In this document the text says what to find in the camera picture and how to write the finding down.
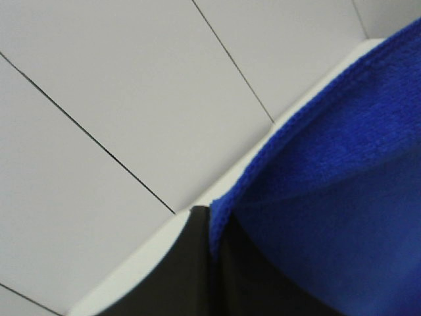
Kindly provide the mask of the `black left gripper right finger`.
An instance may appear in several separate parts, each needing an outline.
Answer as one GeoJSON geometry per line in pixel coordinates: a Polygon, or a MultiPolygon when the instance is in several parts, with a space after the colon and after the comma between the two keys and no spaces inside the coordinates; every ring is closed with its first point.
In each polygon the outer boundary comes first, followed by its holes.
{"type": "Polygon", "coordinates": [[[236,218],[222,235],[213,315],[328,315],[329,307],[277,270],[236,218]]]}

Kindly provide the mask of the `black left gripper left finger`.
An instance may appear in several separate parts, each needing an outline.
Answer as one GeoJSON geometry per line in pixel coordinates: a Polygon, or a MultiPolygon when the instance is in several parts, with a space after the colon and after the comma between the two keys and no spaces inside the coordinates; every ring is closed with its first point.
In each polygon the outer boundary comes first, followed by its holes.
{"type": "Polygon", "coordinates": [[[211,315],[209,208],[164,224],[70,310],[71,315],[211,315]]]}

